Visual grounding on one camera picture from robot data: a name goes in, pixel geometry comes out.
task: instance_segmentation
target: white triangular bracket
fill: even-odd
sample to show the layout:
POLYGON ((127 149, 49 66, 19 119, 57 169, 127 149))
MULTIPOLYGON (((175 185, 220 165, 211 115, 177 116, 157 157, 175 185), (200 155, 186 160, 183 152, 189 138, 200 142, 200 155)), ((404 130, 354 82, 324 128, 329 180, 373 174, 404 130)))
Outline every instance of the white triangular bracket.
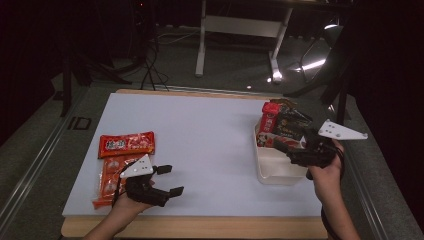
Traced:
POLYGON ((133 165, 129 166, 124 172, 122 172, 121 178, 129 178, 151 173, 153 173, 153 166, 149 156, 146 154, 142 158, 139 158, 133 165))
POLYGON ((367 133, 360 133, 345 126, 331 122, 327 119, 322 127, 319 129, 318 134, 324 137, 329 137, 337 140, 360 140, 367 139, 367 133))

